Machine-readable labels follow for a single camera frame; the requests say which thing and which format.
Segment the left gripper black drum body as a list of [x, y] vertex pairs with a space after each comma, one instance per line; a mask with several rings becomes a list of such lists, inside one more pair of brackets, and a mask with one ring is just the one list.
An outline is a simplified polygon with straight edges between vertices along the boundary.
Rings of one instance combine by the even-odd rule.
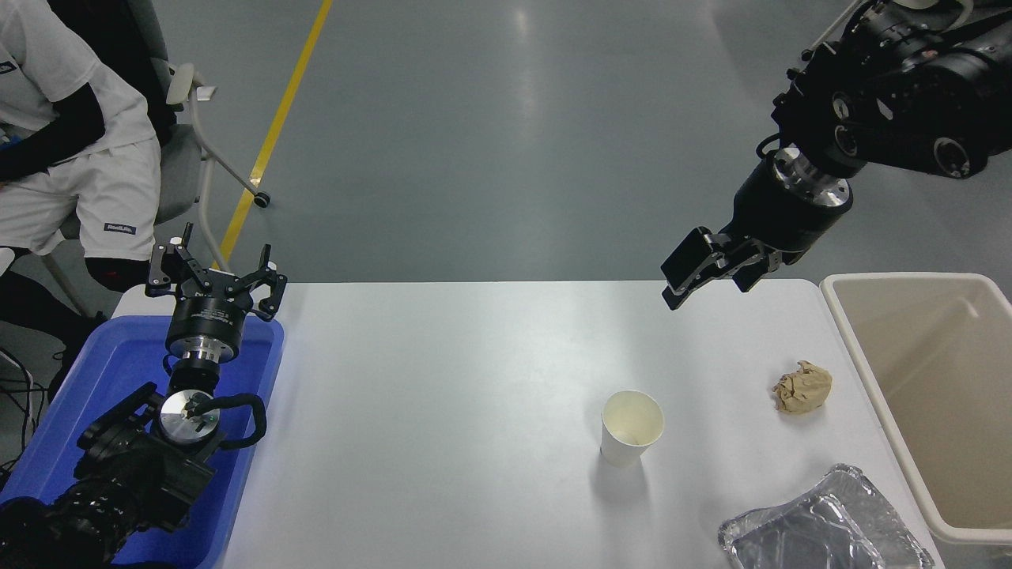
[[230, 273], [209, 273], [204, 292], [188, 280], [177, 289], [177, 303], [166, 338], [166, 349], [181, 349], [185, 339], [209, 337], [228, 349], [238, 349], [253, 299], [248, 289], [236, 284]]

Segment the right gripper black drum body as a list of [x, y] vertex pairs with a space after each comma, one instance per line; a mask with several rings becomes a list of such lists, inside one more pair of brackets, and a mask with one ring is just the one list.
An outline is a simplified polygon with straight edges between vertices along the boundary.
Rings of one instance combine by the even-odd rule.
[[833, 209], [806, 201], [774, 176], [771, 158], [763, 159], [738, 188], [731, 234], [765, 246], [800, 252], [833, 226]]

